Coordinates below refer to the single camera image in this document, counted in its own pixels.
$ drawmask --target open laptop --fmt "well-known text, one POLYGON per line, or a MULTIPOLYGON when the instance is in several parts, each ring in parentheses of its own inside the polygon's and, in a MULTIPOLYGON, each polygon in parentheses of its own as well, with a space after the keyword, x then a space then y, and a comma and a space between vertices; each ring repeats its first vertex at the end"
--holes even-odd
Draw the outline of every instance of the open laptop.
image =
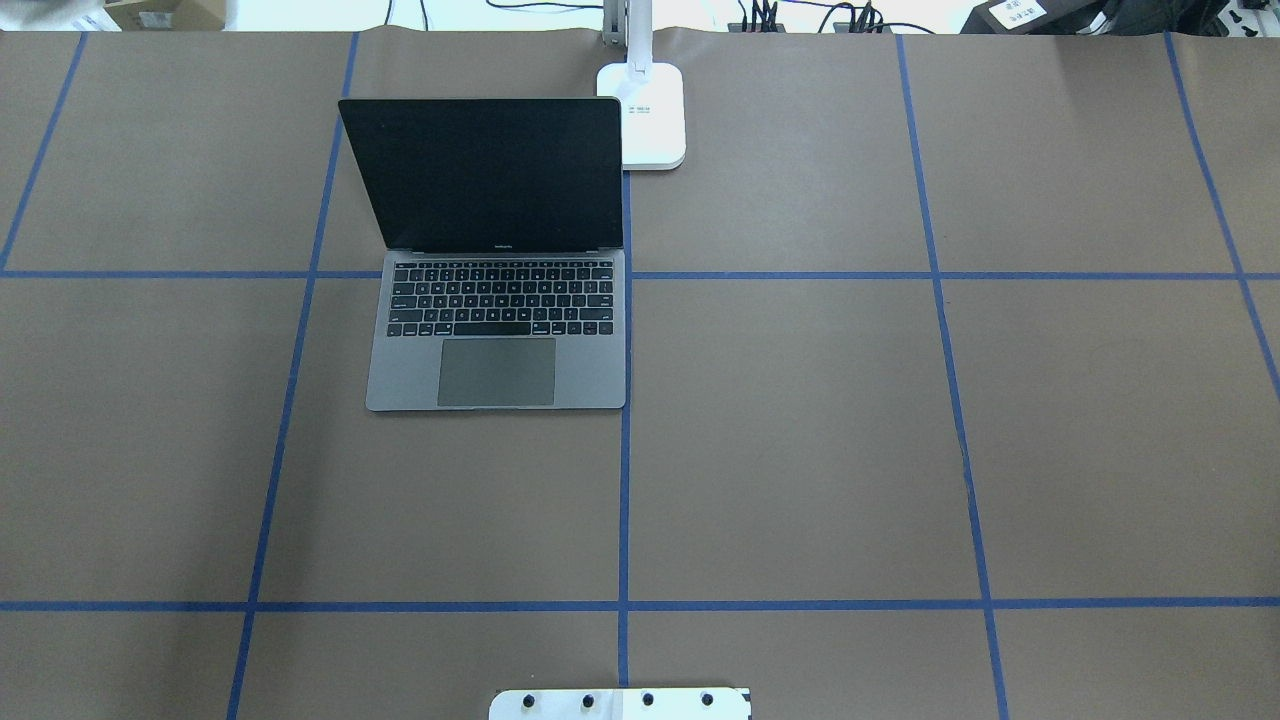
POLYGON ((338 108, 388 250, 365 405, 621 407, 618 101, 338 108))

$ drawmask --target laptop lid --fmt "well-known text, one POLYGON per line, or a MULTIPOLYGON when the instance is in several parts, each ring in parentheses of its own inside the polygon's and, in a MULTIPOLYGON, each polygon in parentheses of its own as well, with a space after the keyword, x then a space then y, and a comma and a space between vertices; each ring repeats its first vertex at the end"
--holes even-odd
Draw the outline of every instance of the laptop lid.
POLYGON ((388 249, 622 247, 617 99, 348 99, 338 109, 388 249))

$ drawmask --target space bar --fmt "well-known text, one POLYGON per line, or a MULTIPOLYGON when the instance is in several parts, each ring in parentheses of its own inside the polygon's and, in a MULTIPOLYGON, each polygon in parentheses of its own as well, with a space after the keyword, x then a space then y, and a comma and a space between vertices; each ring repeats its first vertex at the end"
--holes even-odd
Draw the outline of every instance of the space bar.
POLYGON ((453 334, 530 334, 530 323, 456 323, 453 334))

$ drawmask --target keyboard key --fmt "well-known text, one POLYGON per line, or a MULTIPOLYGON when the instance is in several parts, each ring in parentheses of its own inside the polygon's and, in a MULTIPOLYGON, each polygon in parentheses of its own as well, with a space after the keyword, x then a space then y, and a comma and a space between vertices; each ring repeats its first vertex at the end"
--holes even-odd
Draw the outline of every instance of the keyboard key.
POLYGON ((421 310, 392 310, 392 323, 421 323, 421 310))
POLYGON ((457 332, 454 334, 460 336, 530 334, 529 323, 463 323, 458 325, 456 331, 457 332))

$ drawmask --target white sticker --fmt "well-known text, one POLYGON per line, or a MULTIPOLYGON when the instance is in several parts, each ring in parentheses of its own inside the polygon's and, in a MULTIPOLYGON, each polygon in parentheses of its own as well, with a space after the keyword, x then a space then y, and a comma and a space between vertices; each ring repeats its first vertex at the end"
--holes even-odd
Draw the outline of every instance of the white sticker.
POLYGON ((138 13, 138 22, 147 29, 173 29, 173 13, 138 13))
POLYGON ((1048 14, 1036 0, 1006 0, 988 9, 1005 29, 1014 29, 1048 14))

